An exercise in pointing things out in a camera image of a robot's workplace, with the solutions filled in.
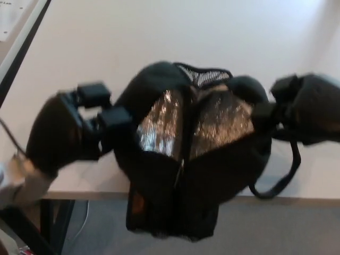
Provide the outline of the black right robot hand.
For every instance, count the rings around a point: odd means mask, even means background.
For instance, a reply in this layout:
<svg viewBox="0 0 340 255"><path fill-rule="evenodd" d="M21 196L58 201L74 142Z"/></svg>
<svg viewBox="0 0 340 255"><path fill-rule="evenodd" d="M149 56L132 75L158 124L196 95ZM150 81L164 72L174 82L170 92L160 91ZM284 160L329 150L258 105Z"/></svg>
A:
<svg viewBox="0 0 340 255"><path fill-rule="evenodd" d="M277 140L313 145L339 142L339 82L321 74L278 79L274 102L258 103L251 118L256 130Z"/></svg>

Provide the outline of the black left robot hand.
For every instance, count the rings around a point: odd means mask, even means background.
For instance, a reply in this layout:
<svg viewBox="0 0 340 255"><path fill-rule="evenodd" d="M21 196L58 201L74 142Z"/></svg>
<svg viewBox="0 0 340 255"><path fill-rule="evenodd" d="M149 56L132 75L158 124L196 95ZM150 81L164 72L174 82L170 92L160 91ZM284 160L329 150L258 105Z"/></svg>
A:
<svg viewBox="0 0 340 255"><path fill-rule="evenodd" d="M33 123L26 147L34 166L55 176L68 164L97 161L111 152L130 131L132 116L125 108L114 107L110 97L102 83L50 97Z"/></svg>

